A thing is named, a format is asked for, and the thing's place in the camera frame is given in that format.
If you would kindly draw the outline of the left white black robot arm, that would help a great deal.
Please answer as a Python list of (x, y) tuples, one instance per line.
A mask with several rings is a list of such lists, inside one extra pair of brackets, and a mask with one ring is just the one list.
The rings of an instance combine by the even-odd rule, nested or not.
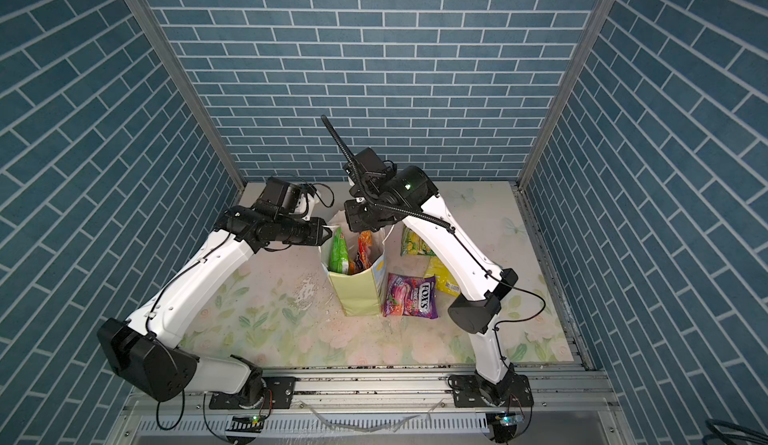
[(294, 217), (253, 206), (234, 206), (216, 221), (202, 248), (153, 298), (124, 320), (97, 332), (112, 372), (157, 402), (184, 392), (219, 393), (240, 408), (264, 400), (261, 369), (232, 356), (195, 355), (179, 344), (188, 326), (221, 285), (272, 243), (321, 246), (333, 233), (320, 217)]

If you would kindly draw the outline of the yellow snack packet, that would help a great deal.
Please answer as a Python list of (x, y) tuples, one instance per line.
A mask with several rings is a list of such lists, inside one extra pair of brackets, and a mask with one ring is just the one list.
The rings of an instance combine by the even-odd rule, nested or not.
[(449, 272), (442, 261), (433, 256), (430, 258), (427, 269), (423, 275), (424, 278), (433, 277), (435, 279), (436, 289), (452, 297), (458, 297), (461, 294), (460, 287), (456, 279)]

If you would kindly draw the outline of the bright green snack packet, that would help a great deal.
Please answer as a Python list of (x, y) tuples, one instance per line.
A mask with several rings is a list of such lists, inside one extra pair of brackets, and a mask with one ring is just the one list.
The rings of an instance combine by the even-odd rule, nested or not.
[(332, 237), (328, 270), (331, 273), (348, 275), (350, 270), (349, 252), (341, 228), (336, 228)]

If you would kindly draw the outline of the floral paper gift bag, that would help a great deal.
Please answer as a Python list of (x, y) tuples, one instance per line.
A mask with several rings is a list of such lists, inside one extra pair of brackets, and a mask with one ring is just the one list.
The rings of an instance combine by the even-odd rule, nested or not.
[(387, 289), (385, 243), (389, 237), (382, 229), (373, 233), (372, 266), (361, 273), (353, 274), (357, 256), (357, 239), (360, 233), (351, 232), (343, 211), (337, 212), (330, 221), (332, 237), (336, 228), (341, 228), (346, 239), (350, 270), (348, 275), (331, 273), (328, 261), (332, 238), (319, 247), (320, 263), (326, 272), (346, 316), (380, 315)]

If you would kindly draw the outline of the red snack packet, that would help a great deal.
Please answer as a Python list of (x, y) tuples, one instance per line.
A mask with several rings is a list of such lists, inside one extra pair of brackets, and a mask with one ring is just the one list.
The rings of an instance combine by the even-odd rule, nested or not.
[(353, 274), (364, 272), (373, 264), (373, 233), (371, 231), (363, 231), (358, 235), (357, 250)]

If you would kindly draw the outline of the purple Fox's candy packet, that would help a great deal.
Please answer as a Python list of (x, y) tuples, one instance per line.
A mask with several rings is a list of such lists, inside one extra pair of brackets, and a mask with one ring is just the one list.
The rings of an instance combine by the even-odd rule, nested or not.
[(437, 319), (436, 278), (389, 273), (383, 315)]

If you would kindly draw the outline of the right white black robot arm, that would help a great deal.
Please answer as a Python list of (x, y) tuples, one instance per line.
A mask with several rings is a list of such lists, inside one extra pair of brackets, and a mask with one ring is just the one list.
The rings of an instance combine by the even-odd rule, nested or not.
[(474, 245), (421, 169), (365, 171), (353, 162), (344, 169), (352, 186), (345, 203), (349, 228), (376, 231), (402, 222), (427, 243), (460, 288), (448, 315), (470, 337), (478, 393), (492, 406), (507, 401), (514, 370), (504, 363), (496, 324), (501, 301), (517, 281), (514, 270), (500, 268)]

